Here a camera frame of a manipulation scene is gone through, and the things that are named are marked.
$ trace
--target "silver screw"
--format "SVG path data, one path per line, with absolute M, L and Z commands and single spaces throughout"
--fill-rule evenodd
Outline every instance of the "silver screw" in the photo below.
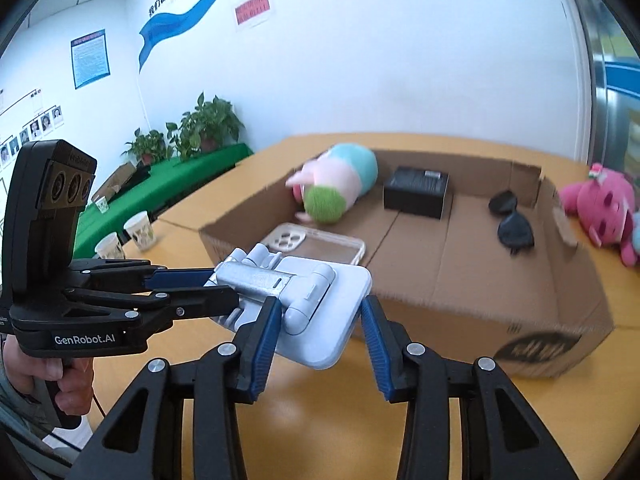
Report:
M 411 355 L 422 355 L 426 352 L 426 348 L 420 343 L 409 343 L 406 346 L 406 351 Z
M 161 372 L 162 370 L 164 370 L 164 361 L 162 361 L 162 359 L 154 359 L 147 365 L 147 368 L 151 373 L 154 374 L 156 372 Z
M 220 355 L 232 355 L 236 353 L 236 345 L 233 343 L 222 343 L 218 347 L 218 353 Z
M 495 361 L 490 357 L 481 357 L 478 359 L 478 366 L 485 372 L 490 372 L 495 368 Z

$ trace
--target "camera lens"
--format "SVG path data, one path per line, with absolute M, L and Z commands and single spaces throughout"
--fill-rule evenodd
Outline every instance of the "camera lens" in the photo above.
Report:
M 69 184 L 69 190 L 66 192 L 66 200 L 71 204 L 77 197 L 80 191 L 80 175 L 77 173 L 71 179 Z
M 89 196 L 90 189 L 91 189 L 91 181 L 87 180 L 84 183 L 84 186 L 82 186 L 82 200 L 86 200 L 86 198 Z
M 53 181 L 53 186 L 51 187 L 51 199 L 53 202 L 56 202 L 60 195 L 62 194 L 62 190 L 65 187 L 65 174 L 60 172 L 56 179 Z

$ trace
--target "paper cup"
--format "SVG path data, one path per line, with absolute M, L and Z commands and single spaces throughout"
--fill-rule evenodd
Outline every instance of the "paper cup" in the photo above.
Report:
M 103 260 L 124 260 L 124 250 L 116 233 L 109 233 L 98 242 L 95 252 Z
M 105 214 L 109 210 L 109 204 L 107 203 L 107 199 L 101 196 L 98 200 L 95 201 L 95 205 L 98 206 L 98 209 L 102 214 Z
M 156 243 L 156 235 L 146 211 L 142 211 L 127 220 L 124 224 L 124 229 L 129 233 L 129 236 L 140 251 L 146 251 Z

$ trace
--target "blue plush toy part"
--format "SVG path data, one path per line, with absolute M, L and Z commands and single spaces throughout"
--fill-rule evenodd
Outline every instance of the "blue plush toy part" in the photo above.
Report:
M 369 149 L 359 144 L 344 142 L 331 147 L 326 156 L 341 158 L 350 163 L 360 177 L 362 189 L 359 196 L 367 194 L 378 179 L 378 162 L 376 155 Z
M 640 211 L 634 213 L 634 233 L 631 237 L 631 243 L 636 254 L 640 254 Z

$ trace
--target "human hand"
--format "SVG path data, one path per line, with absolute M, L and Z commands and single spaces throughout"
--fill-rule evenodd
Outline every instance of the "human hand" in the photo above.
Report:
M 31 395 L 34 378 L 57 381 L 60 391 L 56 404 L 67 415 L 86 415 L 94 396 L 94 359 L 74 359 L 71 368 L 63 368 L 60 359 L 41 359 L 25 354 L 15 336 L 7 336 L 2 351 L 4 371 L 12 386 L 23 395 Z

